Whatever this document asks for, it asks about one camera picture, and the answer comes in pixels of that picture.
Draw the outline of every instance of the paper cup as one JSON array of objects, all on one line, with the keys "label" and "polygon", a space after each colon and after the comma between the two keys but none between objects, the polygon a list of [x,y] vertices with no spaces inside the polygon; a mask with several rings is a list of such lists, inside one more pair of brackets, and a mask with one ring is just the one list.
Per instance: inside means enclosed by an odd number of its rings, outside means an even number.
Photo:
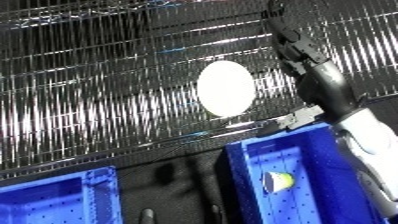
[{"label": "paper cup", "polygon": [[275,193],[292,187],[294,178],[288,173],[267,172],[263,175],[263,187],[268,193]]}]

